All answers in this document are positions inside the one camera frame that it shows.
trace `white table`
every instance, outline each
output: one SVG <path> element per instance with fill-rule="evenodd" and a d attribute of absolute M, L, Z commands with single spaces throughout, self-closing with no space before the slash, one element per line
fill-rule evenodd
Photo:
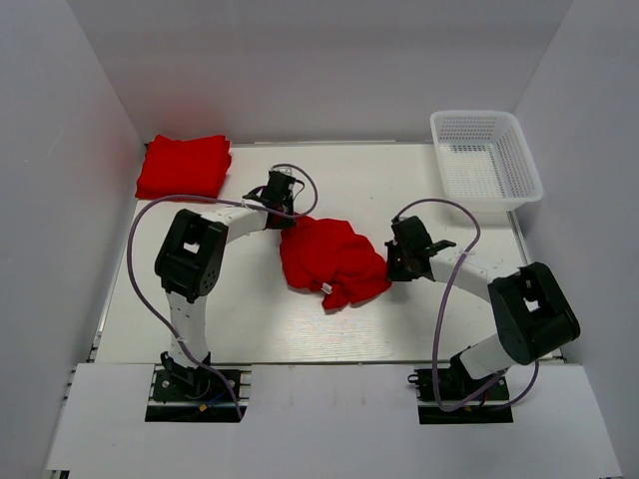
<path fill-rule="evenodd" d="M 221 198 L 239 199 L 262 185 L 268 169 L 287 162 L 305 168 L 319 187 L 316 218 L 348 220 L 385 257 L 392 238 L 390 220 L 403 206 L 424 197 L 441 197 L 433 146 L 341 145 L 234 148 L 233 164 Z M 297 209 L 310 203 L 311 189 Z M 138 210 L 146 202 L 138 203 Z M 167 300 L 153 264 L 175 213 L 203 212 L 210 205 L 161 204 L 145 216 L 136 236 L 134 263 L 143 292 L 168 314 Z M 473 230 L 455 225 L 446 207 L 420 206 L 433 240 L 468 243 Z M 476 248 L 498 263 L 521 264 L 511 227 L 487 228 Z M 321 295 L 291 290 L 282 273 L 280 234 L 267 231 L 228 245 L 220 280 L 207 309 L 207 340 L 216 363 L 394 362 L 429 360 L 443 285 L 426 279 L 395 283 L 360 307 L 334 314 L 321 308 Z M 447 309 L 440 357 L 495 332 L 490 306 L 454 291 Z M 170 344 L 169 331 L 135 296 L 122 261 L 106 316 L 96 362 L 156 363 Z"/>

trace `basket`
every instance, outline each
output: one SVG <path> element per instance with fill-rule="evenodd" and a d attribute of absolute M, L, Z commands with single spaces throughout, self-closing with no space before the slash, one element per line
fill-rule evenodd
<path fill-rule="evenodd" d="M 447 198 L 474 213 L 505 213 L 543 196 L 521 127 L 511 114 L 436 112 L 430 126 Z"/>

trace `red towel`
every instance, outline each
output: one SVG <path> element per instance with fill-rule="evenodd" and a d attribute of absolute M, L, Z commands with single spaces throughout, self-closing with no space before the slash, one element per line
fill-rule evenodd
<path fill-rule="evenodd" d="M 320 291 L 330 286 L 321 305 L 336 309 L 356 304 L 386 291 L 386 262 L 370 241 L 357 235 L 349 222 L 298 219 L 298 225 L 282 230 L 282 268 L 291 287 Z"/>
<path fill-rule="evenodd" d="M 222 135 L 181 142 L 162 135 L 149 144 L 136 197 L 165 195 L 216 198 L 231 165 L 230 142 Z"/>

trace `wire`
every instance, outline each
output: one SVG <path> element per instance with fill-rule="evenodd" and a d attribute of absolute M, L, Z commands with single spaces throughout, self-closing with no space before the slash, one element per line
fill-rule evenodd
<path fill-rule="evenodd" d="M 521 392 L 521 394 L 519 394 L 517 397 L 515 397 L 511 401 L 505 402 L 503 404 L 499 404 L 498 406 L 490 407 L 489 410 L 491 410 L 491 411 L 500 411 L 501 409 L 506 409 L 507 407 L 514 406 L 515 404 L 517 404 L 521 399 L 526 397 L 526 395 L 530 392 L 530 389 L 532 389 L 532 386 L 534 386 L 535 382 L 537 382 L 537 376 L 538 375 L 539 375 L 539 360 L 536 360 L 535 361 L 535 369 L 534 369 L 534 371 L 532 373 L 532 377 L 530 378 L 530 382 L 528 382 L 528 385 Z"/>
<path fill-rule="evenodd" d="M 216 397 L 211 399 L 209 402 L 205 403 L 205 405 L 207 406 L 207 408 L 213 406 L 216 402 L 218 402 L 220 399 L 222 399 L 222 396 L 224 396 L 224 392 L 221 392 L 220 394 L 218 394 Z"/>
<path fill-rule="evenodd" d="M 307 172 L 305 172 L 302 168 L 300 168 L 300 167 L 298 167 L 296 165 L 291 165 L 289 163 L 281 163 L 281 164 L 274 165 L 272 168 L 276 169 L 276 168 L 282 168 L 282 167 L 291 168 L 293 170 L 297 170 L 302 175 L 304 175 L 307 178 L 307 180 L 309 180 L 309 183 L 311 184 L 311 187 L 313 188 L 313 192 L 314 192 L 314 195 L 315 195 L 314 200 L 313 200 L 313 204 L 311 205 L 311 207 L 308 210 L 306 210 L 305 212 L 297 214 L 297 215 L 288 215 L 286 213 L 278 212 L 276 210 L 272 210 L 270 208 L 263 207 L 263 206 L 260 206 L 260 205 L 246 205 L 246 207 L 251 208 L 253 210 L 258 210 L 258 211 L 261 211 L 261 212 L 267 212 L 267 213 L 270 213 L 272 215 L 276 215 L 278 217 L 288 218 L 288 219 L 292 219 L 292 220 L 294 220 L 296 218 L 305 217 L 310 212 L 312 212 L 315 209 L 315 207 L 318 205 L 318 201 L 320 199 L 320 194 L 318 192 L 318 187 L 317 187 L 316 183 L 313 181 L 313 178 L 311 178 L 309 176 L 309 174 Z M 229 393 L 231 394 L 231 399 L 233 400 L 233 403 L 236 406 L 236 411 L 238 412 L 238 417 L 240 418 L 240 420 L 242 420 L 242 417 L 243 417 L 242 409 L 240 408 L 240 403 L 238 402 L 238 397 L 236 396 L 236 393 L 233 390 L 233 387 L 231 386 L 231 384 L 229 383 L 227 378 L 224 376 L 224 374 L 222 374 L 215 367 L 213 367 L 213 366 L 211 366 L 209 364 L 205 364 L 204 362 L 199 361 L 198 359 L 196 359 L 194 357 L 194 355 L 191 353 L 191 350 L 186 345 L 186 343 L 184 342 L 184 339 L 180 335 L 180 332 L 144 296 L 144 294 L 142 293 L 142 290 L 140 289 L 140 286 L 138 285 L 138 281 L 136 280 L 135 273 L 133 271 L 133 240 L 135 238 L 135 234 L 136 234 L 136 230 L 138 229 L 138 225 L 140 224 L 140 220 L 155 205 L 158 205 L 158 204 L 164 203 L 164 202 L 169 202 L 169 201 L 172 201 L 172 200 L 192 200 L 192 201 L 196 201 L 196 202 L 227 205 L 227 206 L 231 206 L 231 207 L 242 207 L 243 204 L 241 202 L 233 202 L 231 200 L 220 200 L 220 199 L 217 199 L 217 198 L 203 197 L 203 196 L 200 196 L 200 195 L 167 195 L 165 197 L 161 197 L 161 198 L 157 198 L 155 200 L 152 200 L 151 202 L 149 202 L 147 205 L 145 205 L 140 210 L 140 212 L 136 215 L 136 217 L 133 219 L 133 222 L 131 223 L 131 229 L 129 230 L 129 237 L 127 238 L 127 273 L 129 274 L 129 281 L 131 282 L 131 286 L 133 287 L 133 291 L 135 292 L 136 296 L 140 299 L 142 304 L 144 306 L 146 306 L 147 309 L 153 314 L 153 316 L 158 318 L 160 321 L 162 321 L 162 323 L 165 326 L 167 326 L 169 331 L 171 331 L 171 334 L 176 338 L 176 340 L 178 342 L 178 345 L 180 346 L 180 349 L 182 349 L 182 352 L 184 352 L 184 355 L 187 356 L 191 362 L 193 362 L 194 364 L 196 364 L 199 367 L 202 367 L 203 369 L 206 369 L 206 370 L 208 370 L 210 372 L 213 372 L 216 376 L 218 376 L 222 380 L 222 382 L 224 383 L 225 387 L 229 390 Z"/>
<path fill-rule="evenodd" d="M 495 374 L 492 375 L 492 377 L 486 380 L 486 382 L 483 385 L 481 385 L 475 392 L 469 394 L 468 396 L 461 399 L 460 401 L 455 402 L 454 404 L 446 405 L 441 400 L 441 394 L 439 391 L 439 370 L 437 367 L 437 361 L 438 361 L 438 353 L 439 353 L 439 339 L 441 338 L 441 328 L 443 325 L 444 313 L 446 311 L 446 305 L 448 304 L 448 297 L 450 296 L 450 292 L 455 283 L 455 279 L 457 278 L 457 275 L 459 274 L 459 270 L 461 269 L 461 266 L 463 265 L 463 262 L 465 261 L 468 254 L 477 245 L 477 243 L 479 242 L 479 239 L 481 238 L 481 227 L 479 226 L 479 221 L 477 220 L 477 218 L 466 207 L 460 205 L 459 203 L 453 202 L 451 200 L 444 200 L 441 198 L 424 198 L 422 200 L 414 201 L 408 204 L 407 206 L 405 206 L 403 209 L 401 209 L 395 217 L 398 219 L 403 213 L 408 211 L 410 208 L 416 205 L 424 204 L 424 203 L 440 203 L 440 204 L 456 207 L 457 209 L 462 210 L 470 218 L 473 225 L 475 226 L 475 237 L 472 239 L 472 241 L 468 244 L 468 246 L 463 250 L 463 252 L 459 256 L 459 259 L 455 263 L 455 266 L 452 269 L 452 273 L 450 274 L 450 278 L 448 279 L 448 282 L 446 283 L 446 286 L 444 288 L 443 295 L 441 296 L 441 302 L 439 303 L 439 312 L 437 313 L 437 323 L 435 325 L 435 332 L 434 332 L 434 336 L 432 340 L 432 369 L 431 369 L 432 392 L 435 396 L 435 402 L 437 403 L 437 406 L 439 407 L 439 409 L 441 409 L 444 412 L 452 412 L 465 406 L 469 401 L 476 399 L 485 391 L 487 391 L 492 386 L 494 386 L 499 381 L 499 379 L 505 374 L 506 371 L 504 370 L 504 371 L 496 372 Z M 523 391 L 522 394 L 520 394 L 517 398 L 513 399 L 511 403 L 506 403 L 505 405 L 497 406 L 497 407 L 499 408 L 508 407 L 509 405 L 520 401 L 530 391 L 536 379 L 537 379 L 537 374 L 535 373 L 533 375 L 533 380 L 530 381 L 530 384 L 528 384 L 528 387 L 526 387 L 526 389 Z"/>

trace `white wall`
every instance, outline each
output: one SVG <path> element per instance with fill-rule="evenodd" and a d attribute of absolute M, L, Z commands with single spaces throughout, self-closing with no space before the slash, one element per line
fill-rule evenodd
<path fill-rule="evenodd" d="M 64 0 L 0 2 L 0 475 L 40 477 L 141 142 Z"/>
<path fill-rule="evenodd" d="M 422 140 L 512 111 L 571 0 L 69 0 L 143 139 Z"/>
<path fill-rule="evenodd" d="M 639 2 L 575 0 L 515 113 L 545 188 L 519 214 L 561 281 L 625 477 L 639 477 Z"/>

